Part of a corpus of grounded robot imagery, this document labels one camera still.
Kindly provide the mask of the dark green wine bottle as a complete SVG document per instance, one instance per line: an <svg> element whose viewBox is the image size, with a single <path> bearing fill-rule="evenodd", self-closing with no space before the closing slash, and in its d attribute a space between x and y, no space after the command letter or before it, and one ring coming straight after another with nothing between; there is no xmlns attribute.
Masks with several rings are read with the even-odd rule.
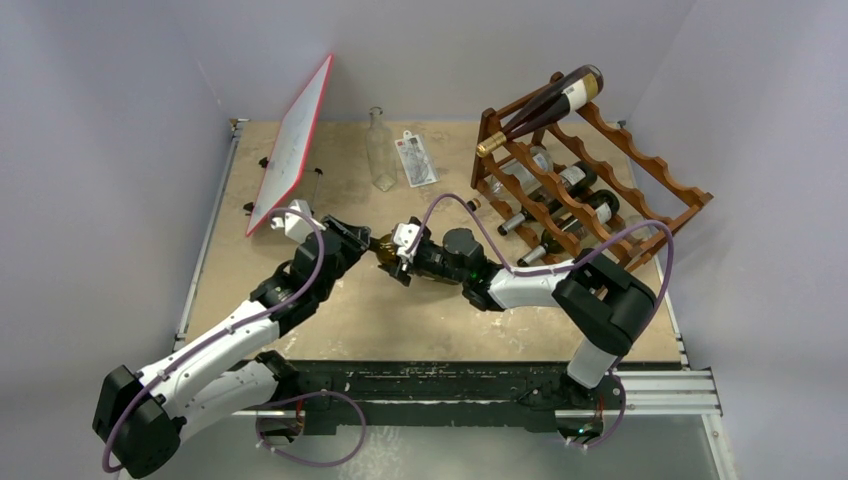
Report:
<svg viewBox="0 0 848 480"><path fill-rule="evenodd" d="M393 243L393 235L385 234L382 237L371 237L368 250L373 252L381 269L391 269L398 265L397 247Z"/></svg>

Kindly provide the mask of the clear glass bottle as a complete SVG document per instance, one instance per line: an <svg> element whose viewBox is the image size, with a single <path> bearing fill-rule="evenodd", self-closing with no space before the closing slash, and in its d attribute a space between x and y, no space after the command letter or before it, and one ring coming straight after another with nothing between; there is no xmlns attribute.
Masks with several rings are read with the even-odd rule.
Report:
<svg viewBox="0 0 848 480"><path fill-rule="evenodd" d="M370 125L365 143L371 182L381 192L388 192L397 183L397 159L393 134L383 114L381 107L369 109Z"/></svg>

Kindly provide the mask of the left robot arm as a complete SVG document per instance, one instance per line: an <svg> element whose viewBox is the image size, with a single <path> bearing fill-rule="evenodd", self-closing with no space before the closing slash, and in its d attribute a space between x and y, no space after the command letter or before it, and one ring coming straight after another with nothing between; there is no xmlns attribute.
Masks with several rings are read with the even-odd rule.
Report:
<svg viewBox="0 0 848 480"><path fill-rule="evenodd" d="M235 412L330 395L328 385L302 380L266 347L317 312L368 250L371 230L330 215L307 228L293 258L218 325L157 362L139 370L121 365L104 378L93 419L104 471L144 478Z"/></svg>

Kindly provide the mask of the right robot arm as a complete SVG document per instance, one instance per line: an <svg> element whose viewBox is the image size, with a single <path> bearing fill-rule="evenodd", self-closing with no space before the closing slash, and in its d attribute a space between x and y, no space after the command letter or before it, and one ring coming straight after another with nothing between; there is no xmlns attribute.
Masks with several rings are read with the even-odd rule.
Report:
<svg viewBox="0 0 848 480"><path fill-rule="evenodd" d="M564 399L576 407L599 396L602 378L629 353L657 303L645 283L589 250L549 267L508 267L490 260L471 230L451 229L436 243L417 218L371 239L369 249L381 269L403 285L414 276L459 285L481 311L561 309L583 335L561 381Z"/></svg>

